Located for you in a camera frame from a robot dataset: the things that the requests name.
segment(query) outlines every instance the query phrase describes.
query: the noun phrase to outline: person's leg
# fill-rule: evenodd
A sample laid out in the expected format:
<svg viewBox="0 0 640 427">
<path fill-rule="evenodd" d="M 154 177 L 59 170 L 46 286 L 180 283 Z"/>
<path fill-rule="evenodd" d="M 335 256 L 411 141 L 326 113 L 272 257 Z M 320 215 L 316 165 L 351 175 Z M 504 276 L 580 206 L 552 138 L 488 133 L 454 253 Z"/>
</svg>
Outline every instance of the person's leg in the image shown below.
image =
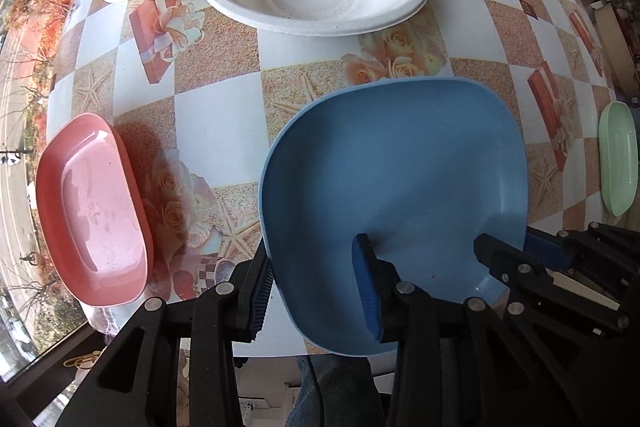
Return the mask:
<svg viewBox="0 0 640 427">
<path fill-rule="evenodd" d="M 385 418 L 366 358 L 298 357 L 302 386 L 287 427 L 383 427 Z M 320 395 L 314 382 L 316 375 Z M 321 424 L 321 405 L 324 426 Z"/>
</svg>

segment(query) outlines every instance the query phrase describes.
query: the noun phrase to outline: light green tray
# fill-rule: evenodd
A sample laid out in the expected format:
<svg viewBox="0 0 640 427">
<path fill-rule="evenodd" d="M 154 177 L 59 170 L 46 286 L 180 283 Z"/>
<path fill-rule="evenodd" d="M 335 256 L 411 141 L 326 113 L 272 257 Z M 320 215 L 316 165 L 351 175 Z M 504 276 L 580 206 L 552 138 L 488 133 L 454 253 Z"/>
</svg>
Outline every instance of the light green tray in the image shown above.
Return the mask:
<svg viewBox="0 0 640 427">
<path fill-rule="evenodd" d="M 602 199 L 614 216 L 633 203 L 638 187 L 638 142 L 631 111 L 622 102 L 611 102 L 600 116 L 600 175 Z"/>
</svg>

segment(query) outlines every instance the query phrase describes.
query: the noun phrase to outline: blue tray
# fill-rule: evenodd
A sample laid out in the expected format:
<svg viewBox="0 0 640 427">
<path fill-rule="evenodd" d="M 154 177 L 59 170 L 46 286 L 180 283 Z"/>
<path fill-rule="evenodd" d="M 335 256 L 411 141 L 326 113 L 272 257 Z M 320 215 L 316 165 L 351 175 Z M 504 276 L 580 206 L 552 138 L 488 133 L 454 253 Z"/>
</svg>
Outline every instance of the blue tray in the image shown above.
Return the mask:
<svg viewBox="0 0 640 427">
<path fill-rule="evenodd" d="M 367 330 L 351 241 L 432 296 L 492 303 L 504 286 L 473 253 L 482 232 L 522 249 L 527 164 L 498 96 L 460 78 L 381 81 L 333 92 L 276 138 L 260 181 L 260 220 L 294 324 L 345 355 L 396 349 Z"/>
</svg>

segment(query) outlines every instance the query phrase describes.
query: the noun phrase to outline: checkered pattern print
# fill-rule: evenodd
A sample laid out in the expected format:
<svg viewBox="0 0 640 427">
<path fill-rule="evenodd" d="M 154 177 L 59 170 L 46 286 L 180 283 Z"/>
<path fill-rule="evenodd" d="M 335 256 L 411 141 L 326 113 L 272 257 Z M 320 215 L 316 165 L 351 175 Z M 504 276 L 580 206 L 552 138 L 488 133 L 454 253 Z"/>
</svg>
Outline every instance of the checkered pattern print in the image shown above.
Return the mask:
<svg viewBox="0 0 640 427">
<path fill-rule="evenodd" d="M 613 222 L 597 141 L 612 73 L 579 0 L 429 0 L 397 26 L 340 38 L 255 30 L 205 0 L 77 0 L 47 135 L 86 110 L 113 123 L 154 233 L 143 298 L 177 300 L 212 284 L 212 256 L 254 254 L 262 165 L 297 111 L 336 89 L 420 74 L 472 78 L 504 100 L 526 146 L 530 225 Z M 281 303 L 270 307 L 263 354 L 307 352 L 287 321 Z"/>
</svg>

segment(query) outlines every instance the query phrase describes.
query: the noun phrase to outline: pink tray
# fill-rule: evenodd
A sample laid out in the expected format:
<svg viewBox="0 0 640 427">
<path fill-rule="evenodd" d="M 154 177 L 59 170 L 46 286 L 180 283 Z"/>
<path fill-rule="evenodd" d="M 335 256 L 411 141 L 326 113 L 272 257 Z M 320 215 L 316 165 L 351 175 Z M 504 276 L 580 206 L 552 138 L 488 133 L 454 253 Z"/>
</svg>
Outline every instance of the pink tray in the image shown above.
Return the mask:
<svg viewBox="0 0 640 427">
<path fill-rule="evenodd" d="M 151 230 L 124 143 L 103 118 L 82 113 L 51 140 L 36 201 L 53 264 L 79 301 L 140 297 L 153 266 Z"/>
</svg>

